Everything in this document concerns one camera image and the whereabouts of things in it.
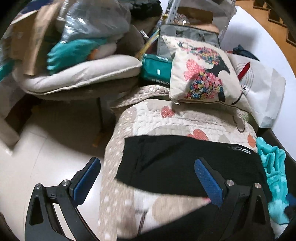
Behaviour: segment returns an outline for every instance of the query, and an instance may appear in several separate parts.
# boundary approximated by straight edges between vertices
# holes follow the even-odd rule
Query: white pillow
[[[162,36],[175,54],[170,99],[176,102],[221,102],[250,112],[239,80],[223,50],[205,42]]]
[[[142,62],[128,55],[111,55],[103,59],[83,62],[49,76],[24,75],[22,62],[17,62],[13,77],[26,92],[35,95],[51,94],[108,80],[137,76]]]

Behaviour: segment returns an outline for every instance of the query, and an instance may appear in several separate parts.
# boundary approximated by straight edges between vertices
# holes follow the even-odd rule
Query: turquoise plush fabric
[[[92,50],[106,42],[106,39],[77,39],[56,44],[47,55],[50,75],[86,61]]]
[[[286,153],[277,146],[267,144],[262,137],[256,139],[258,154],[272,192],[272,201],[268,204],[269,215],[277,224],[289,223],[284,210],[289,205],[286,200],[288,185],[285,173]]]

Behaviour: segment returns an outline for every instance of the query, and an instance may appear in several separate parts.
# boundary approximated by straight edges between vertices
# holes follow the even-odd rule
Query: teal bag
[[[170,85],[172,62],[154,54],[143,55],[143,66],[140,76],[148,81]]]

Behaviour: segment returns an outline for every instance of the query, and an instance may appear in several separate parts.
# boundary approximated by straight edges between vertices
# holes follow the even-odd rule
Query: brown cardboard
[[[47,54],[60,40],[61,34],[55,28],[55,20],[59,14],[63,0],[43,6],[32,28],[29,46],[23,61],[24,74],[36,75],[47,66]]]
[[[38,11],[32,11],[14,20],[11,34],[10,57],[12,59],[23,60],[25,51],[28,48],[32,27]]]
[[[202,9],[196,9],[191,7],[179,7],[177,13],[184,14],[187,18],[193,18],[195,20],[200,20],[203,23],[213,22],[213,13],[210,11],[205,11]]]

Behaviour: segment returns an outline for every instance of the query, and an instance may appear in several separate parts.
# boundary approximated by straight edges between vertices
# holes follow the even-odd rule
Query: floral print pillow
[[[250,112],[227,55],[210,44],[163,36],[174,56],[170,99],[176,102],[222,102]]]

